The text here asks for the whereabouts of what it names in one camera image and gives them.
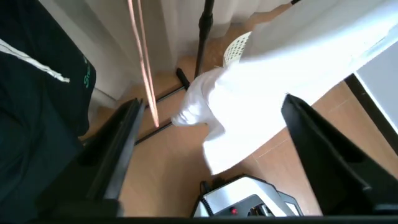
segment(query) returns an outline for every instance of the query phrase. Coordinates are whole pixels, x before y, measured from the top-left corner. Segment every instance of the black cable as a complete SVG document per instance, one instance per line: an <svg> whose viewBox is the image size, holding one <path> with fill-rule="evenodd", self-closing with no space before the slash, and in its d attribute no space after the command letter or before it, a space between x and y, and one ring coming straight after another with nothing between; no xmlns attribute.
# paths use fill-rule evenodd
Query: black cable
<svg viewBox="0 0 398 224"><path fill-rule="evenodd" d="M207 194L208 192L210 192L210 187L207 184L206 181L201 181L200 182L200 202L203 203L203 205L205 206L205 209L207 211L207 213L209 214L210 217L214 216L213 211L211 210L211 207L209 205L209 203L206 201L206 199L203 197L205 194Z"/></svg>

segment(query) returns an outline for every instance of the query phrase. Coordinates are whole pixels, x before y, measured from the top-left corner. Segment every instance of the white machine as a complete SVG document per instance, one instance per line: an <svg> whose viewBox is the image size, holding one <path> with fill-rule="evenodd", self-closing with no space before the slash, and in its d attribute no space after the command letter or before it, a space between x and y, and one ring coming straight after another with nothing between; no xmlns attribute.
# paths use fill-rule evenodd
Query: white machine
<svg viewBox="0 0 398 224"><path fill-rule="evenodd" d="M209 190L201 183L201 195L192 212L192 217L210 216L302 216L297 201L264 180L241 175L225 182L221 187Z"/></svg>

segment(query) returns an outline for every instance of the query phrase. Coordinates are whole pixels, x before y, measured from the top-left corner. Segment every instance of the garment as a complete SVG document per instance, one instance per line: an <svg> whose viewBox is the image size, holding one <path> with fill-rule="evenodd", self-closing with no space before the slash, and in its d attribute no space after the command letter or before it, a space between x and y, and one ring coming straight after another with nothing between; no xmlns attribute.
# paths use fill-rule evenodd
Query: garment
<svg viewBox="0 0 398 224"><path fill-rule="evenodd" d="M285 127L286 93L312 105L398 39L398 1L302 0L257 26L242 58L193 81L174 125L207 123L212 174L234 166Z"/></svg>
<svg viewBox="0 0 398 224"><path fill-rule="evenodd" d="M38 1L0 1L0 39L70 79L0 52L0 222L24 222L83 150L96 73Z"/></svg>

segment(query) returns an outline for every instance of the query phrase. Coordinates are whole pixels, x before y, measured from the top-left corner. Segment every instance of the black metal pole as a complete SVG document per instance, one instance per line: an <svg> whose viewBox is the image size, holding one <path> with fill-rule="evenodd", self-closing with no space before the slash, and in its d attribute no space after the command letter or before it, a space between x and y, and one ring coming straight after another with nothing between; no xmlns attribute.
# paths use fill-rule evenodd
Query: black metal pole
<svg viewBox="0 0 398 224"><path fill-rule="evenodd" d="M197 55L197 64L195 67L195 78L199 75L203 53L206 47L207 37L209 36L211 26L213 25L213 6L214 0L206 0L205 9L199 20L199 46Z"/></svg>

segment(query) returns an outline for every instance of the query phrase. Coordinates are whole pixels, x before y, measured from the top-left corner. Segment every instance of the tile floor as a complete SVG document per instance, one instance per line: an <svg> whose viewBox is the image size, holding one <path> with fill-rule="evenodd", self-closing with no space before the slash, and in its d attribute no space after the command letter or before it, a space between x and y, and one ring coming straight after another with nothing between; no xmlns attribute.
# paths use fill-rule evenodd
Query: tile floor
<svg viewBox="0 0 398 224"><path fill-rule="evenodd" d="M289 5L256 14L243 26L231 26L225 37L208 42L202 71L222 66L222 56L228 44L251 30L258 22L269 21ZM195 57L183 57L178 66L190 81L193 80ZM157 74L154 89L162 96L178 87L174 72ZM167 122L178 110L185 91L158 104L161 122ZM145 98L142 86L135 86L120 99ZM361 147L375 161L398 178L398 157L363 110L345 82L339 83L313 107L343 134ZM100 108L98 117L87 136L93 134L114 110ZM153 130L149 110L145 112L139 135ZM201 142L207 134L205 125L195 127L171 126L134 148L120 195L125 216L188 217L199 194L201 180L210 180L210 172L203 160ZM321 215L311 186L286 129L276 134L255 153L220 174L230 178L250 174L274 184L278 190L295 197L305 215Z"/></svg>

